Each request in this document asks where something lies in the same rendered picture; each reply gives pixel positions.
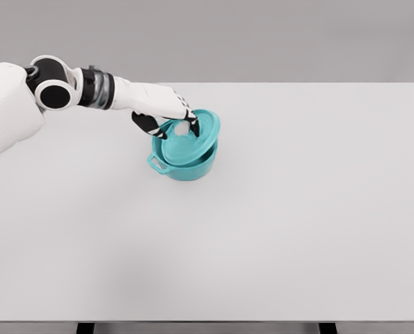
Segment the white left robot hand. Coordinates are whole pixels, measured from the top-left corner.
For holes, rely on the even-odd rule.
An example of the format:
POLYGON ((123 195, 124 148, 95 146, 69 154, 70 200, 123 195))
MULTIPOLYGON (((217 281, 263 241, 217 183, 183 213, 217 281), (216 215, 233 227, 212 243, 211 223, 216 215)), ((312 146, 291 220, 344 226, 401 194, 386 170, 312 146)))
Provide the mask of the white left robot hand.
POLYGON ((200 135, 198 118, 188 102, 169 86, 135 83, 132 97, 132 120, 145 133, 166 140, 158 119, 184 120, 196 137, 200 135))

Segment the teal pot lid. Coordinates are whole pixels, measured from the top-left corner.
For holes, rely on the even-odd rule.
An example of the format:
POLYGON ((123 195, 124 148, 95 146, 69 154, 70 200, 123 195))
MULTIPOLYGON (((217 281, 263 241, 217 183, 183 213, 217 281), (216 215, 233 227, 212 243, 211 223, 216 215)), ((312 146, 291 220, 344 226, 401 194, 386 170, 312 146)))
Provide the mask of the teal pot lid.
POLYGON ((218 139, 220 118, 212 111, 198 109, 193 112, 200 127, 199 136, 188 127, 188 132, 182 134, 178 127, 186 121, 169 120, 166 125, 167 139, 162 141, 161 150, 164 159, 173 166, 183 166, 194 162, 204 155, 218 139))

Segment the teal pot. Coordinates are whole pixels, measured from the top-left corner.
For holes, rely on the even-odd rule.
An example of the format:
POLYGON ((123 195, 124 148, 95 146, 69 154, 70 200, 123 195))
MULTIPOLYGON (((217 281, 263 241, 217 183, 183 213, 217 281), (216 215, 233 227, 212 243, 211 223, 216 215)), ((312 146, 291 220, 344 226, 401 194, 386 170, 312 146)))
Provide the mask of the teal pot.
POLYGON ((152 139, 152 151, 148 157, 148 165, 158 172, 158 174, 178 181, 193 181, 208 174, 211 170, 216 157, 218 139, 203 156, 183 166, 173 166, 164 159, 161 150, 162 141, 163 139, 160 138, 152 139))

